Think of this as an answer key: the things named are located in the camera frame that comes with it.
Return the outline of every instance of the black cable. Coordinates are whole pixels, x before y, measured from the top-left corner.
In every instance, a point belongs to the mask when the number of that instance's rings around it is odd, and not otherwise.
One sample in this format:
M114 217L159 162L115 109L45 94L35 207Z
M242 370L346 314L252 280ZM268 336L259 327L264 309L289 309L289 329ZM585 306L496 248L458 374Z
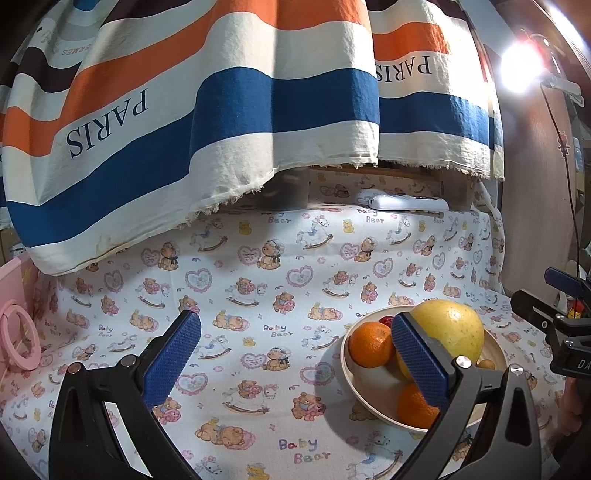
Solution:
M550 118L552 119L552 123L554 124L554 128L556 129L556 134L558 135L558 141L560 142L560 152L562 153L562 157L564 158L564 166L566 167L566 183L569 187L569 201L570 201L570 213L573 216L573 227L574 227L574 238L577 243L577 278L579 277L579 251L581 250L579 244L579 231L577 230L577 220L576 215L574 214L574 204L573 204L573 196L570 194L570 173L569 173L569 161L566 158L568 154L566 150L566 145L564 144L562 137L560 136L560 130L558 129L558 125L556 125L556 120L554 119L554 115L552 114L552 109L550 108L550 104L548 102L548 97L546 97L546 93L544 91L544 87L540 85L540 90L542 95L544 96L544 101L546 102L546 107L548 107L548 113L550 114Z

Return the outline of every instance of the orange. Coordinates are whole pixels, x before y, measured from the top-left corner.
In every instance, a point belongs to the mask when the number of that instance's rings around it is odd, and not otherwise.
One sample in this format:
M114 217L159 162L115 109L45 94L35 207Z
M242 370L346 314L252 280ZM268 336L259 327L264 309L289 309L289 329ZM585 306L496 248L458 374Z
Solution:
M439 408L429 405L417 384L407 385L398 397L398 421L418 429L428 430L439 415Z
M349 337L349 353L353 361L365 368L381 367L394 354L390 328L379 322L366 322Z

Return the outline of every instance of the pink box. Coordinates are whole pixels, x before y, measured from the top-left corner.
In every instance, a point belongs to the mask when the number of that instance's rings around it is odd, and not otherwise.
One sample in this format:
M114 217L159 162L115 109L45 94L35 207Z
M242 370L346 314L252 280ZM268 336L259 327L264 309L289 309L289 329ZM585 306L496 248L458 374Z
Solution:
M35 282L39 275L39 269L26 253L13 258L7 264L0 267L0 305L14 299L33 317L33 298L35 294ZM18 316L13 315L9 324L10 338L14 341L20 338L20 325ZM4 377L7 364L6 352L0 346L0 380Z

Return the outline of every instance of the pomelo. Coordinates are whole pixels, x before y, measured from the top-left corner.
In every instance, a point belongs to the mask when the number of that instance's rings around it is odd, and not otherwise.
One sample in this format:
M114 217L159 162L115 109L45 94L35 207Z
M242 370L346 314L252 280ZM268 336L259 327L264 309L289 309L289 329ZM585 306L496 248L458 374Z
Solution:
M451 300L427 300L410 311L427 335L439 340L452 358L468 357L478 362L484 346L484 327L478 314L463 303ZM407 366L396 352L402 374L412 380Z

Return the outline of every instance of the fruit bowl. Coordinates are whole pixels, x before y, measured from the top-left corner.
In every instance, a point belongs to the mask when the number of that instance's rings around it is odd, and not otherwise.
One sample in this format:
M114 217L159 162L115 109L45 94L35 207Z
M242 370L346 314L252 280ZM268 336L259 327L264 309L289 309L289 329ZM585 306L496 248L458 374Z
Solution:
M364 368L353 362L349 355L349 336L361 324L365 322L378 322L382 317L387 315L395 316L401 312L408 312L412 306L404 307L390 307L387 309L377 310L367 314L360 321L355 323L347 334L343 337L343 342L340 346L340 364L345 373L345 378L355 396L359 399L365 408L377 416L377 418L389 423L391 425L400 427L410 433L424 434L425 429L419 429L406 425L397 420L396 409L398 406L398 397L404 387L410 382L407 380L398 368L396 358L393 357L386 365L377 368ZM486 330L484 331L484 347L482 355L479 360L490 359L493 360L498 370L505 370L507 362L503 350L498 345L496 340ZM470 420L467 426L478 424L482 419L485 405L476 405L472 411Z

